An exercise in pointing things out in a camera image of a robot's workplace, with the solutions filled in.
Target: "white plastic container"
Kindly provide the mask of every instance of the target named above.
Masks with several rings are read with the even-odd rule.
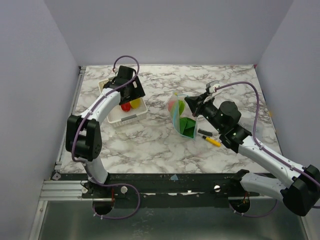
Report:
[[[106,80],[102,80],[98,83],[100,93],[104,85],[107,82],[111,81],[112,79],[113,77]],[[141,100],[141,103],[138,108],[136,109],[131,108],[130,111],[127,111],[127,112],[123,111],[120,105],[117,105],[116,107],[114,107],[106,117],[108,123],[111,124],[113,127],[120,127],[126,124],[139,121],[141,119],[145,119],[147,117],[147,112],[148,112],[147,105],[142,97],[140,98],[140,100]]]

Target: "yellow marker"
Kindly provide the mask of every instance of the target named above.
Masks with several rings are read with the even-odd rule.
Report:
[[[221,146],[220,142],[218,142],[218,141],[216,141],[216,140],[213,140],[213,139],[210,138],[210,137],[202,136],[202,138],[203,138],[204,140],[206,140],[207,142],[209,142],[209,143],[211,143],[211,144],[213,144],[213,145],[215,145],[215,146],[217,146],[217,147],[220,147],[220,146]]]

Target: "white wall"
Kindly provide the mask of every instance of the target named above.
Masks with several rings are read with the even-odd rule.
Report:
[[[80,65],[256,64],[292,0],[44,0]]]
[[[319,14],[319,0],[294,0],[256,70],[283,154],[320,169]]]
[[[43,0],[0,7],[0,239],[25,240],[79,68]]]

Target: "plastic bag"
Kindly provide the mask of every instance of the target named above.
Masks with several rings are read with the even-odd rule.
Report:
[[[166,104],[174,129],[183,137],[194,139],[197,133],[197,118],[185,101],[185,94],[174,92]]]

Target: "marble table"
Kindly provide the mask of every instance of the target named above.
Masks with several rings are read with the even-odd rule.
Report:
[[[114,76],[112,67],[88,66],[76,105],[78,115],[99,96],[98,82]],[[103,166],[110,173],[235,173],[240,169],[266,172],[252,160],[236,154],[224,146],[216,147],[200,136],[195,140],[181,137],[174,129],[166,108],[166,101],[173,91],[196,96],[203,93],[206,83],[220,81],[221,85],[248,81],[254,84],[260,96],[260,140],[280,152],[275,130],[264,101],[255,69],[252,65],[233,66],[180,66],[142,65],[139,73],[148,107],[147,118],[129,125],[113,128],[105,120],[101,124],[103,148],[100,153]],[[242,122],[253,124],[256,98],[248,85],[235,85],[216,97],[215,105],[232,100],[242,113]],[[202,117],[198,126],[218,132]],[[80,163],[71,159],[63,150],[61,173],[84,173]]]

